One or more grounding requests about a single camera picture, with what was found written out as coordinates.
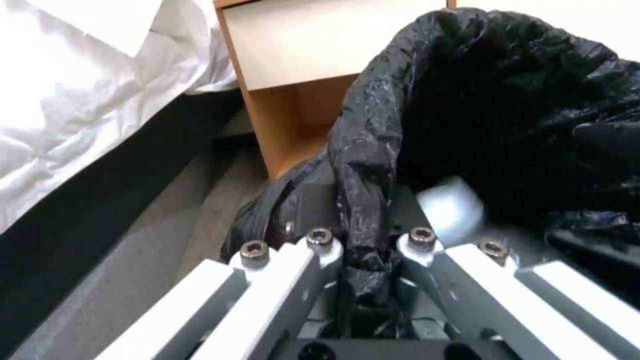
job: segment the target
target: floor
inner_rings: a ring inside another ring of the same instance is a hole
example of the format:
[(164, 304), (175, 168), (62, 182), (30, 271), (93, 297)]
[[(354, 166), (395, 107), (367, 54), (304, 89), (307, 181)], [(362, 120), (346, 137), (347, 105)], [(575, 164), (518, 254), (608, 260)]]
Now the floor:
[(214, 157), (217, 179), (202, 204), (176, 282), (202, 260), (219, 258), (237, 211), (268, 185), (267, 172), (254, 143), (223, 145), (215, 150)]

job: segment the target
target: black garbage bag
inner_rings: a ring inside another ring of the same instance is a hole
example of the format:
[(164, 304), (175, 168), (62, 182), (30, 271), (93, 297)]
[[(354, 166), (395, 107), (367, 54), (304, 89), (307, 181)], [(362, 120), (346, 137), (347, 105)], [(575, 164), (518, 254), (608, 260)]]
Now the black garbage bag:
[(291, 240), (299, 189), (330, 166), (346, 247), (341, 336), (400, 337), (385, 223), (395, 184), (461, 176), (492, 216), (514, 221), (582, 209), (637, 221), (640, 172), (625, 144), (640, 140), (639, 86), (637, 63), (539, 19), (427, 13), (353, 83), (327, 148), (241, 210), (223, 258), (254, 238)]

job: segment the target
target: white sheet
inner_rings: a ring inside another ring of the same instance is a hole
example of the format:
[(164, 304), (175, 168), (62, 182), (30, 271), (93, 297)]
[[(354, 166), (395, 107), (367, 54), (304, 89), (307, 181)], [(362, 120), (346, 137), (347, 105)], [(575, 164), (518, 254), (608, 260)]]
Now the white sheet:
[(4, 0), (0, 49), (0, 233), (182, 92), (236, 86), (204, 0), (163, 1), (135, 57)]

